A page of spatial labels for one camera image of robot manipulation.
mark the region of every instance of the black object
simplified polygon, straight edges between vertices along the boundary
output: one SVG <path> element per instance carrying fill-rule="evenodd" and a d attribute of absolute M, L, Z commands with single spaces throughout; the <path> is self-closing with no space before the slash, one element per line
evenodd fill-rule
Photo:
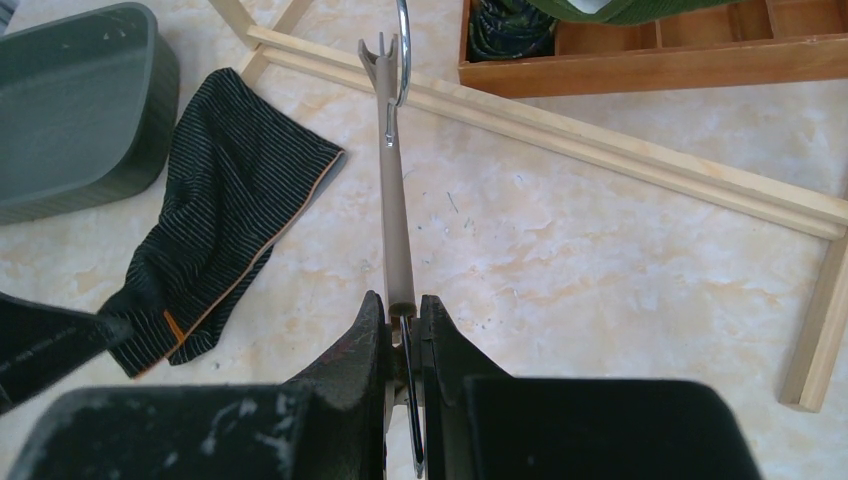
<path fill-rule="evenodd" d="M 129 322 L 0 293 L 0 415 L 132 334 Z"/>
<path fill-rule="evenodd" d="M 159 223 L 100 312 L 132 322 L 111 350 L 129 376 L 218 343 L 273 244 L 342 167 L 344 151 L 283 115 L 232 69 L 211 73 L 174 131 Z"/>
<path fill-rule="evenodd" d="M 351 329 L 283 385 L 67 394 L 11 479 L 382 479 L 383 414 L 405 374 L 383 315 L 368 292 Z M 435 296 L 423 297 L 412 330 L 431 480 L 759 478 L 733 415 L 705 386 L 514 379 Z"/>
<path fill-rule="evenodd" d="M 144 5 L 0 37 L 0 225 L 135 195 L 162 171 L 179 62 Z"/>
<path fill-rule="evenodd" d="M 556 23 L 526 0 L 481 0 L 469 18 L 470 60 L 553 55 Z"/>

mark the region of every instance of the black striped fabric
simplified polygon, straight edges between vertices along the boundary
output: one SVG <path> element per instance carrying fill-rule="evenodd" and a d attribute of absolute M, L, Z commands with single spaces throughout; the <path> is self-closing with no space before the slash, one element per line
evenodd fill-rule
<path fill-rule="evenodd" d="M 206 78 L 174 131 L 159 223 L 100 310 L 132 323 L 135 334 L 111 349 L 127 375 L 215 346 L 272 245 L 342 155 L 232 69 Z"/>

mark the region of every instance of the wooden tray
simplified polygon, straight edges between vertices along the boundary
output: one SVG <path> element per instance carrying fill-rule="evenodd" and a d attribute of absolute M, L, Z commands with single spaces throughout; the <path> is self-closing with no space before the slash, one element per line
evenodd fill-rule
<path fill-rule="evenodd" d="M 848 0 L 747 0 L 634 27 L 560 22 L 554 56 L 471 63 L 461 84 L 545 97 L 848 77 Z"/>

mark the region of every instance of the scuff mark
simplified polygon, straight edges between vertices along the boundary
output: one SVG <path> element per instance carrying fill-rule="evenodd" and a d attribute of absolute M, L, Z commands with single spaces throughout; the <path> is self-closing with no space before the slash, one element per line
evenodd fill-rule
<path fill-rule="evenodd" d="M 245 398 L 241 401 L 241 406 L 239 407 L 239 417 L 243 417 L 245 415 L 253 415 L 256 412 L 258 406 L 253 399 Z"/>
<path fill-rule="evenodd" d="M 277 451 L 277 471 L 285 473 L 289 466 L 289 458 L 291 458 L 291 446 L 285 438 L 274 438 L 262 433 L 257 433 L 254 437 L 257 442 L 265 444 Z"/>
<path fill-rule="evenodd" d="M 456 208 L 456 204 L 453 203 L 453 197 L 451 197 L 450 192 L 447 192 L 447 194 L 448 194 L 448 200 L 451 201 L 451 205 L 453 206 L 453 211 L 455 211 L 456 213 L 459 213 L 459 209 Z"/>
<path fill-rule="evenodd" d="M 200 444 L 200 451 L 205 453 L 206 455 L 212 456 L 215 453 L 215 434 L 218 433 L 218 423 L 224 418 L 224 415 L 234 411 L 239 408 L 243 402 L 235 402 L 226 407 L 218 410 L 218 413 L 212 418 L 211 429 L 209 430 L 209 435 L 206 436 L 206 439 Z"/>
<path fill-rule="evenodd" d="M 171 454 L 168 455 L 168 458 L 165 459 L 165 463 L 163 463 L 162 466 L 165 467 L 165 468 L 171 468 L 171 466 L 173 464 L 177 463 L 177 460 L 179 460 L 179 459 L 180 459 L 179 453 L 171 452 Z"/>
<path fill-rule="evenodd" d="M 285 415 L 288 411 L 288 406 L 286 405 L 286 401 L 288 398 L 285 394 L 278 393 L 277 394 L 277 415 Z"/>

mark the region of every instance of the wooden stick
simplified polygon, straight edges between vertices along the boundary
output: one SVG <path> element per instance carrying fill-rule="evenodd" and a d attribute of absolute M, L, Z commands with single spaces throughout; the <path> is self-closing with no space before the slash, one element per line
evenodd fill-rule
<path fill-rule="evenodd" d="M 365 74 L 362 73 L 364 70 L 361 66 L 354 68 L 355 64 L 346 62 L 344 57 L 347 54 L 343 52 L 333 51 L 332 56 L 324 59 L 324 57 L 316 56 L 314 51 L 305 55 L 297 55 L 291 52 L 269 49 L 265 51 L 265 56 L 272 63 L 279 63 L 360 90 L 371 90 L 370 83 L 365 77 Z M 420 76 L 414 76 L 413 81 L 417 78 L 420 79 Z M 480 112 L 474 108 L 467 107 L 467 102 L 447 101 L 441 96 L 430 94 L 420 84 L 413 85 L 414 88 L 410 92 L 409 102 L 415 107 L 461 120 L 548 150 L 573 156 L 594 165 L 811 235 L 827 239 L 837 239 L 845 234 L 845 227 L 839 224 L 822 221 L 810 215 L 801 214 L 738 192 L 723 190 L 712 183 L 688 178 L 679 173 L 663 170 L 654 165 L 647 165 L 639 159 L 633 159 L 615 151 L 603 150 L 596 146 L 582 144 L 564 135 L 557 135 L 528 126 L 525 123 L 517 122 L 508 115 L 495 115 L 494 112 Z"/>
<path fill-rule="evenodd" d="M 250 27 L 247 35 L 263 44 L 314 60 L 322 65 L 329 65 L 352 72 L 363 72 L 362 66 L 357 63 L 354 55 L 340 52 L 330 47 L 301 40 L 290 35 L 276 33 L 261 27 Z M 314 65 L 318 68 L 313 68 L 312 70 L 320 70 L 322 65 Z M 713 191 L 720 193 L 725 198 L 716 198 L 715 195 L 712 195 L 708 199 L 699 196 L 696 192 L 687 191 L 688 189 L 683 186 L 673 188 L 668 185 L 668 181 L 662 184 L 681 193 L 718 203 L 719 205 L 764 218 L 790 228 L 798 229 L 798 218 L 803 217 L 823 220 L 824 223 L 817 224 L 819 226 L 829 223 L 836 223 L 841 226 L 848 225 L 848 201 L 841 198 L 831 197 L 795 185 L 772 180 L 746 172 L 745 170 L 698 158 L 694 155 L 680 153 L 660 145 L 596 127 L 546 110 L 417 73 L 413 73 L 412 75 L 411 91 L 422 92 L 425 96 L 432 98 L 444 99 L 454 105 L 468 107 L 480 114 L 486 113 L 503 120 L 520 123 L 534 130 L 551 132 L 563 140 L 572 140 L 574 145 L 579 144 L 584 148 L 595 147 L 608 153 L 630 158 L 638 162 L 646 172 L 656 172 L 655 169 L 659 169 L 664 174 L 674 174 L 676 176 L 675 178 L 682 177 L 704 186 L 711 185 L 717 187 L 717 190 Z M 569 153 L 569 155 L 587 160 L 577 152 Z M 595 159 L 595 161 L 587 161 L 606 167 L 603 160 Z M 757 203 L 757 205 L 762 205 L 762 202 L 764 202 L 765 204 L 798 213 L 802 217 L 793 217 L 788 219 L 787 223 L 784 223 L 780 219 L 774 218 L 774 211 L 763 212 L 763 215 L 752 213 L 751 209 L 754 204 L 748 201 L 742 202 L 738 207 L 734 206 L 739 203 L 740 198 L 750 199 L 751 201 L 760 200 L 761 202 Z M 835 239 L 841 238 L 843 231 L 844 229 L 840 228 L 830 228 L 826 235 L 821 235 L 820 233 L 812 234 L 828 239 Z"/>
<path fill-rule="evenodd" d="M 209 0 L 209 3 L 215 7 L 242 43 L 248 48 L 256 48 L 258 42 L 247 36 L 247 28 L 256 25 L 256 22 L 247 13 L 240 0 Z"/>
<path fill-rule="evenodd" d="M 839 344 L 848 321 L 848 237 L 830 244 L 780 402 L 798 410 L 818 412 L 830 383 Z"/>
<path fill-rule="evenodd" d="M 285 34 L 291 33 L 311 4 L 312 0 L 291 0 L 271 22 L 271 30 Z M 259 77 L 268 68 L 268 60 L 262 54 L 264 49 L 264 45 L 257 46 L 245 55 L 236 67 L 236 71 L 241 75 L 244 83 L 251 88 L 256 85 Z"/>

